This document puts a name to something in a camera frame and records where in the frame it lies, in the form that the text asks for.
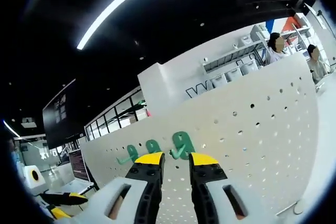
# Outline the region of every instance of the yellow object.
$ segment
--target yellow object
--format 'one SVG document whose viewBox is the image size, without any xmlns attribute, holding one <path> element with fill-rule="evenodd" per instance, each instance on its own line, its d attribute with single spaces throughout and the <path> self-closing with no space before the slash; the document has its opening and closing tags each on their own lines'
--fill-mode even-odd
<svg viewBox="0 0 336 224">
<path fill-rule="evenodd" d="M 135 160 L 135 163 L 159 165 L 162 154 L 163 152 L 146 154 Z"/>
<path fill-rule="evenodd" d="M 51 213 L 55 216 L 56 220 L 61 218 L 71 218 L 69 215 L 67 215 L 65 212 L 63 212 L 61 209 L 55 207 L 51 210 Z"/>
<path fill-rule="evenodd" d="M 70 194 L 69 194 L 69 197 L 78 197 L 78 198 L 86 199 L 85 196 L 80 195 L 80 194 L 78 194 L 78 193 L 70 193 Z"/>
<path fill-rule="evenodd" d="M 218 164 L 218 161 L 216 159 L 208 155 L 196 153 L 196 152 L 191 152 L 191 155 L 193 156 L 194 165 Z"/>
</svg>

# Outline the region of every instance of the computer screen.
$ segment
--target computer screen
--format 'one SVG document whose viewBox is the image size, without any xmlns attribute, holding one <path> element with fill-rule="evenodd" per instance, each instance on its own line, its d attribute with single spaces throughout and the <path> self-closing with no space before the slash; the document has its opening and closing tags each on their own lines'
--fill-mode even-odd
<svg viewBox="0 0 336 224">
<path fill-rule="evenodd" d="M 82 151 L 79 149 L 69 152 L 69 159 L 74 177 L 90 181 L 82 156 Z"/>
</svg>

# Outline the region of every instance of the led light strip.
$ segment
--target led light strip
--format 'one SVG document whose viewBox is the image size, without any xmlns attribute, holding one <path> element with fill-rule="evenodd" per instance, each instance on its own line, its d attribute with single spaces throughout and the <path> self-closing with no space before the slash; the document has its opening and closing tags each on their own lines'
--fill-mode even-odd
<svg viewBox="0 0 336 224">
<path fill-rule="evenodd" d="M 86 31 L 82 39 L 80 40 L 77 49 L 82 50 L 88 40 L 91 38 L 93 33 L 97 30 L 97 28 L 104 22 L 104 20 L 123 2 L 126 0 L 114 0 L 105 10 L 96 18 L 96 20 L 92 23 L 89 29 Z"/>
<path fill-rule="evenodd" d="M 21 138 L 19 134 L 17 134 L 7 123 L 5 120 L 3 120 L 4 122 L 4 125 L 14 134 L 16 135 L 17 137 Z"/>
</svg>

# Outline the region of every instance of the pegboard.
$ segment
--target pegboard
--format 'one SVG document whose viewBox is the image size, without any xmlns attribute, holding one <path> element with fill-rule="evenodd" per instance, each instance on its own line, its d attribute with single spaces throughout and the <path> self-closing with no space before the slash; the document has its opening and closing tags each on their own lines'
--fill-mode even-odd
<svg viewBox="0 0 336 224">
<path fill-rule="evenodd" d="M 87 142 L 82 151 L 102 187 L 132 166 L 116 160 L 129 157 L 127 145 L 141 156 L 148 153 L 146 141 L 156 140 L 166 153 L 158 223 L 194 223 L 188 160 L 169 154 L 175 149 L 173 134 L 181 131 L 196 152 L 217 159 L 226 175 L 248 188 L 268 211 L 282 211 L 301 198 L 316 154 L 317 100 L 303 55 L 190 99 L 165 116 Z"/>
</svg>

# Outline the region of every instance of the person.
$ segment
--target person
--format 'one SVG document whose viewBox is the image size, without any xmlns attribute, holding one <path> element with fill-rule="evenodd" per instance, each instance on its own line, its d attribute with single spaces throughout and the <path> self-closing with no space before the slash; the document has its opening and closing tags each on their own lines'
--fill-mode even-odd
<svg viewBox="0 0 336 224">
<path fill-rule="evenodd" d="M 307 61 L 307 64 L 312 74 L 313 81 L 316 84 L 328 74 L 328 71 L 320 58 L 320 51 L 316 46 L 310 44 L 307 51 L 310 56 L 310 60 Z"/>
<path fill-rule="evenodd" d="M 266 57 L 265 65 L 271 64 L 283 59 L 286 54 L 283 52 L 285 47 L 285 40 L 279 33 L 271 33 L 267 43 L 270 55 Z"/>
</svg>

